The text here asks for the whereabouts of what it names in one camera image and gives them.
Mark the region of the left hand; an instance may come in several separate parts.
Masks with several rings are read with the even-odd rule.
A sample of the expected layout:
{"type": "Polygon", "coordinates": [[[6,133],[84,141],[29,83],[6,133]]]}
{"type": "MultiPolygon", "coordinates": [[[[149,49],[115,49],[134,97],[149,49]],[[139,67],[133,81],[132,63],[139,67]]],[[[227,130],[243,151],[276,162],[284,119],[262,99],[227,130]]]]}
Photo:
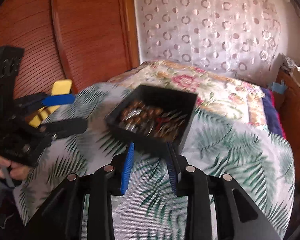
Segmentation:
{"type": "Polygon", "coordinates": [[[2,168],[11,168],[10,177],[15,180],[25,180],[32,170],[31,167],[15,163],[0,156],[0,178],[4,178],[4,172],[2,168]]]}

